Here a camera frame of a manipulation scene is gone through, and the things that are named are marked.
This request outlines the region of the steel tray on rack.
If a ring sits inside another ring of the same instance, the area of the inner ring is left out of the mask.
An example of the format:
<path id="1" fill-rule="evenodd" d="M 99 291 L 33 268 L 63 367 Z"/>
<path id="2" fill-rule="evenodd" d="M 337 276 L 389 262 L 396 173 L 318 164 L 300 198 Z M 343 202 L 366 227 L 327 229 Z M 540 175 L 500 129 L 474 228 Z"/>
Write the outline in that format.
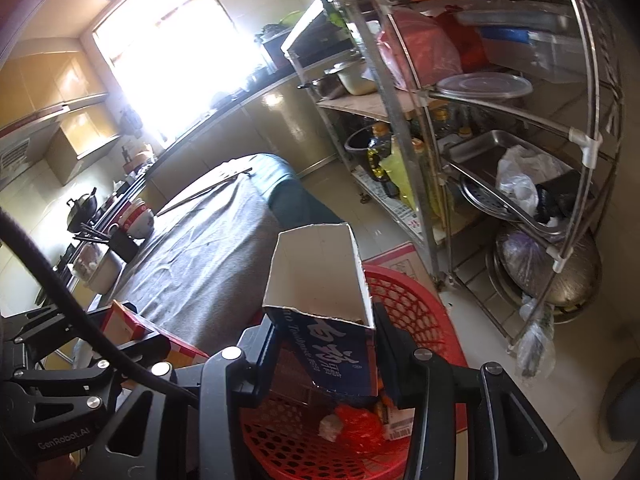
<path id="1" fill-rule="evenodd" d="M 442 160 L 460 177 L 474 207 L 542 244 L 564 242 L 582 176 L 575 154 L 491 130 L 447 146 Z"/>

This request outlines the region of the white red bowl stack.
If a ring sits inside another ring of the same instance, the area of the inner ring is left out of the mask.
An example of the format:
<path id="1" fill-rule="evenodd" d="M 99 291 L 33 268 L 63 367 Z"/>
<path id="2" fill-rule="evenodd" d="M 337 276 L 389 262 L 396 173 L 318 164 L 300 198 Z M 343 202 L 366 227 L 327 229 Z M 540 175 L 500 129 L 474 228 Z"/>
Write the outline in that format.
<path id="1" fill-rule="evenodd" d="M 154 230 L 152 209 L 141 198 L 136 198 L 118 219 L 119 229 L 135 240 L 145 240 Z"/>

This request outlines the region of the white stacked bowls with bag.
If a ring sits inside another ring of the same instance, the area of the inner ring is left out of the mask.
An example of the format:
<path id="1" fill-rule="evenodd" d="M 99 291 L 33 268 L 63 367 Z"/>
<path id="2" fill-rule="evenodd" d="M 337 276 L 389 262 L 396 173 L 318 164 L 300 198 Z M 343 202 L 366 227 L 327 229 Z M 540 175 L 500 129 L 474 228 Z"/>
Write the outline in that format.
<path id="1" fill-rule="evenodd" d="M 73 271 L 88 289 L 105 295 L 112 289 L 122 272 L 122 262 L 119 256 L 105 245 L 87 243 L 74 260 Z"/>

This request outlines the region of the yellow upper cabinets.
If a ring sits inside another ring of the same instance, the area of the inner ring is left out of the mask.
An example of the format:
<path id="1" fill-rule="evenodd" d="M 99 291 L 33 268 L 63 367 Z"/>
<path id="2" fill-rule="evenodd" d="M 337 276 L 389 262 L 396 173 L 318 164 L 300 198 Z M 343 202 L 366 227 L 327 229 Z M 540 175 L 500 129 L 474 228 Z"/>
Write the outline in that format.
<path id="1" fill-rule="evenodd" d="M 20 41 L 1 67 L 1 129 L 48 106 L 68 105 L 70 112 L 39 161 L 66 184 L 106 156 L 119 138 L 107 97 L 106 85 L 78 40 Z"/>

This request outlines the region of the black wok with lid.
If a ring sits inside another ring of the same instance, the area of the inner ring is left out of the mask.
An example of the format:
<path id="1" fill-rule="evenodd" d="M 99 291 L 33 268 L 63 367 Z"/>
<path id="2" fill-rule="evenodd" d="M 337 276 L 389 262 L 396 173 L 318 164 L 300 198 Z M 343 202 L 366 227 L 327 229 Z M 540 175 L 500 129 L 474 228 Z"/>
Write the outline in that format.
<path id="1" fill-rule="evenodd" d="M 90 222 L 98 210 L 96 188 L 93 188 L 90 193 L 81 195 L 78 200 L 70 198 L 66 205 L 70 207 L 67 215 L 67 231 L 78 233 L 82 225 Z"/>

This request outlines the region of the range hood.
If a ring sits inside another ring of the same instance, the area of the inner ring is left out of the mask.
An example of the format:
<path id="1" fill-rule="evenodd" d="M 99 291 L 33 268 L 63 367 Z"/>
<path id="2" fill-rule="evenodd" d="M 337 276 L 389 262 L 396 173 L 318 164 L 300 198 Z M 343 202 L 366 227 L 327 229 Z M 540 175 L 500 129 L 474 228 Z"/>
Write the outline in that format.
<path id="1" fill-rule="evenodd" d="M 58 131 L 61 118 L 70 112 L 66 104 L 48 106 L 17 119 L 1 129 L 1 187 L 43 159 Z"/>

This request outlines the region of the red plastic trash basket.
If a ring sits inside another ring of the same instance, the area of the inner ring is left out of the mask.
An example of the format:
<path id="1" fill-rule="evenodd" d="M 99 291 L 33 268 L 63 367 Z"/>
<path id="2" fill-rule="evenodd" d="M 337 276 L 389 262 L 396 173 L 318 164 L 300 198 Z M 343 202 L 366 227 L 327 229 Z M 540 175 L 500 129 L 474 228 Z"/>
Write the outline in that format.
<path id="1" fill-rule="evenodd" d="M 368 264 L 373 301 L 420 348 L 452 365 L 466 359 L 439 298 L 398 271 Z M 270 479 L 399 479 L 409 451 L 413 412 L 385 390 L 338 396 L 312 382 L 292 346 L 282 344 L 270 391 L 241 412 L 243 439 Z"/>

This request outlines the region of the long bamboo stick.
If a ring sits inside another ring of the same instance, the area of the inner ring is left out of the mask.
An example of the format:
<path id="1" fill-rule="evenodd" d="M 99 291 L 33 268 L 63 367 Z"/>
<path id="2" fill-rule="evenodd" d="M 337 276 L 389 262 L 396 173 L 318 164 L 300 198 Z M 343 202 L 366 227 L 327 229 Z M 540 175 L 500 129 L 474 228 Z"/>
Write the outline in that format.
<path id="1" fill-rule="evenodd" d="M 253 167 L 248 166 L 246 168 L 243 168 L 241 170 L 236 170 L 235 172 L 232 172 L 232 174 L 228 174 L 228 176 L 224 176 L 223 178 L 218 179 L 217 181 L 214 181 L 213 183 L 207 185 L 205 188 L 201 188 L 200 190 L 188 195 L 188 196 L 184 196 L 181 200 L 178 200 L 178 202 L 175 203 L 171 203 L 166 205 L 165 207 L 163 207 L 158 213 L 157 213 L 157 217 L 162 216 L 163 214 L 168 214 L 168 212 L 171 212 L 187 203 L 192 202 L 192 200 L 196 200 L 197 198 L 200 198 L 210 192 L 213 192 L 213 190 L 216 190 L 216 188 L 219 188 L 221 185 L 223 184 L 227 184 L 233 180 L 235 180 L 237 177 L 239 177 L 241 174 L 250 174 L 250 172 L 252 171 Z"/>

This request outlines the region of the black chopstick holder cup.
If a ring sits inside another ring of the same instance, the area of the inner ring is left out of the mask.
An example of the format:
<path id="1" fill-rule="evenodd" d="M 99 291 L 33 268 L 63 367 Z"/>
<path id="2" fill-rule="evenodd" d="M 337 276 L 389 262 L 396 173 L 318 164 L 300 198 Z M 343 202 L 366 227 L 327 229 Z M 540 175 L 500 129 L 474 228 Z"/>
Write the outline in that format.
<path id="1" fill-rule="evenodd" d="M 106 245 L 126 263 L 132 263 L 139 251 L 139 245 L 118 226 L 115 226 L 109 233 L 103 233 L 83 223 L 80 226 L 80 231 L 74 235 L 74 239 Z"/>

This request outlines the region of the metal storage rack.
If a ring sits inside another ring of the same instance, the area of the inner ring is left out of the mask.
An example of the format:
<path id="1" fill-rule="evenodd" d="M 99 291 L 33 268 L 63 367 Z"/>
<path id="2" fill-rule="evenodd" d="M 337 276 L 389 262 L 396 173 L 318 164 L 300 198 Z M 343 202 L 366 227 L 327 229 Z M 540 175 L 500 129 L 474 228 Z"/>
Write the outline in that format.
<path id="1" fill-rule="evenodd" d="M 416 241 L 435 280 L 465 292 L 461 237 L 492 223 L 478 251 L 491 293 L 474 301 L 504 337 L 518 376 L 534 380 L 555 364 L 554 331 L 584 312 L 601 286 L 597 244 L 623 137 L 624 98 L 610 18 L 598 0 L 322 0 L 345 29 L 366 76 L 378 86 L 384 136 L 378 197 L 413 216 Z M 462 73 L 419 88 L 393 10 L 434 20 L 457 48 Z M 389 22 L 412 79 L 394 86 L 376 37 Z M 442 160 L 449 145 L 491 130 L 571 152 L 582 165 L 578 202 L 561 245 L 545 245 L 474 207 Z"/>

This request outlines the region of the grey tablecloth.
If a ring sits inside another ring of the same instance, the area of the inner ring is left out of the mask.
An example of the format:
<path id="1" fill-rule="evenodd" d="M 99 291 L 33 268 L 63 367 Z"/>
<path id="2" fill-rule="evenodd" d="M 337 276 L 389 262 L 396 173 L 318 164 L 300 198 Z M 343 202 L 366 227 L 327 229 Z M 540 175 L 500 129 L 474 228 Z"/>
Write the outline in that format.
<path id="1" fill-rule="evenodd" d="M 184 191 L 188 196 L 248 166 L 250 174 L 156 217 L 137 257 L 92 306 L 130 302 L 142 318 L 207 354 L 234 344 L 262 310 L 279 233 L 301 227 L 281 226 L 267 200 L 269 185 L 293 171 L 277 155 L 248 155 L 210 170 Z M 326 223 L 340 222 L 334 216 Z"/>

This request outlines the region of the orange white medicine box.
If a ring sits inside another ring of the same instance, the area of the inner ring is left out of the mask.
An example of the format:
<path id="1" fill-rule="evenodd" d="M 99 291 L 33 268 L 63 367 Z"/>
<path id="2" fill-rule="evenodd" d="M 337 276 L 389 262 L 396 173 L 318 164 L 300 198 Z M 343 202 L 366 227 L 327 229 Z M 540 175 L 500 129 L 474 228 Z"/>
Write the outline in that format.
<path id="1" fill-rule="evenodd" d="M 142 341 L 145 336 L 160 334 L 166 337 L 170 347 L 164 361 L 175 368 L 204 364 L 209 355 L 186 341 L 159 328 L 152 322 L 134 313 L 120 302 L 113 300 L 101 325 L 102 333 L 116 346 L 130 341 Z"/>

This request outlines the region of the blue toothpaste box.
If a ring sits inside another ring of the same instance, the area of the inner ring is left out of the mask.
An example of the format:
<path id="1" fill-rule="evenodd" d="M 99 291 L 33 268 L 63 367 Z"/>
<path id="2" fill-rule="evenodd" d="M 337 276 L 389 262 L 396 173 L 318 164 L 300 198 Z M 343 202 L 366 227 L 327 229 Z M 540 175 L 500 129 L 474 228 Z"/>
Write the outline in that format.
<path id="1" fill-rule="evenodd" d="M 349 224 L 281 232 L 262 308 L 317 387 L 378 394 L 372 300 Z"/>

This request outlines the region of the microwave oven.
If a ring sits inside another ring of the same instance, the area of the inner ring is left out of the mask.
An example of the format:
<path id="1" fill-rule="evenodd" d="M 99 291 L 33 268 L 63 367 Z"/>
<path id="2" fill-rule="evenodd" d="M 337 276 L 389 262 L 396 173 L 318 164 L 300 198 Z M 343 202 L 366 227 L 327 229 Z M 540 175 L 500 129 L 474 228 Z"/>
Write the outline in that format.
<path id="1" fill-rule="evenodd" d="M 324 75 L 352 55 L 354 44 L 345 29 L 330 22 L 322 0 L 314 0 L 294 25 L 281 50 L 301 84 Z"/>

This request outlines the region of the red plastic bag on rack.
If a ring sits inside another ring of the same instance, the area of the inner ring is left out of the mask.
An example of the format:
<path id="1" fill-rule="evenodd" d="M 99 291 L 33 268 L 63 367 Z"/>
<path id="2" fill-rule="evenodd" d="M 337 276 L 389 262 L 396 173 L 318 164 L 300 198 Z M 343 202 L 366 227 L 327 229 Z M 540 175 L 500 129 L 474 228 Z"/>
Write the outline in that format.
<path id="1" fill-rule="evenodd" d="M 434 18 L 407 8 L 393 10 L 393 18 L 416 70 L 419 88 L 462 73 L 457 48 Z M 394 86 L 407 91 L 412 73 L 395 29 L 389 22 L 384 23 L 376 43 L 382 60 L 392 74 Z"/>

